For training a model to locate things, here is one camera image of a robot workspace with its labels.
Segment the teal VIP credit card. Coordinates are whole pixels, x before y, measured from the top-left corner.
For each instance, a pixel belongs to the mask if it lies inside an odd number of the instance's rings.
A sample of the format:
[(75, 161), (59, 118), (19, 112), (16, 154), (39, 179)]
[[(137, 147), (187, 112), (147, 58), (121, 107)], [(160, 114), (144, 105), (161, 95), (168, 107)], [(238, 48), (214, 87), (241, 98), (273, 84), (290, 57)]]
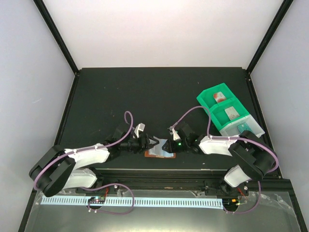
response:
[(247, 123), (242, 123), (238, 125), (238, 130), (240, 133), (243, 133), (244, 131), (250, 131), (252, 132), (251, 128), (248, 126)]

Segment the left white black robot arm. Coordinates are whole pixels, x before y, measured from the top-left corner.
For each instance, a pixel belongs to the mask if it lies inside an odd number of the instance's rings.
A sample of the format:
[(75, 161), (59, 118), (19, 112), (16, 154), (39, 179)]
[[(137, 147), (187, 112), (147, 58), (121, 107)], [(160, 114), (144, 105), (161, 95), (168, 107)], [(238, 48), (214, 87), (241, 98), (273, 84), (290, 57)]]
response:
[(104, 182), (94, 164), (109, 162), (122, 151), (144, 153), (159, 144), (159, 140), (143, 131), (143, 124), (130, 128), (119, 126), (103, 143), (88, 147), (51, 147), (29, 171), (34, 189), (52, 197), (64, 189), (82, 188), (98, 193)]

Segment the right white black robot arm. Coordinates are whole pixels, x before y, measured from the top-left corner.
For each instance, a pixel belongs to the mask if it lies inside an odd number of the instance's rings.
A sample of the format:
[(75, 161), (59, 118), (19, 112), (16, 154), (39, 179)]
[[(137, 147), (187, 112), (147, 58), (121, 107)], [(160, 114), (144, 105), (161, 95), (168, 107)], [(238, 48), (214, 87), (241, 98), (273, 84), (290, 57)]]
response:
[(217, 154), (234, 159), (236, 166), (230, 168), (222, 180), (212, 188), (225, 196), (232, 195), (237, 187), (245, 182), (261, 181), (267, 173), (279, 166), (275, 152), (249, 130), (227, 137), (198, 135), (187, 123), (182, 122), (172, 129), (172, 136), (172, 139), (163, 144), (163, 151)]

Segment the brown leather card holder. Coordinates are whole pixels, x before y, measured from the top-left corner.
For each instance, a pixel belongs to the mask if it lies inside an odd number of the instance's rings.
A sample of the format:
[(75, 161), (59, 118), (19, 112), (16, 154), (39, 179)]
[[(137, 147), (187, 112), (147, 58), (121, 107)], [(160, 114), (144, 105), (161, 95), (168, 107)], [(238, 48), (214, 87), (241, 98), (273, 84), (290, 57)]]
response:
[(175, 153), (168, 153), (162, 149), (162, 146), (166, 143), (167, 139), (158, 139), (159, 144), (155, 145), (150, 150), (145, 151), (144, 156), (147, 158), (163, 158), (173, 159), (176, 158)]

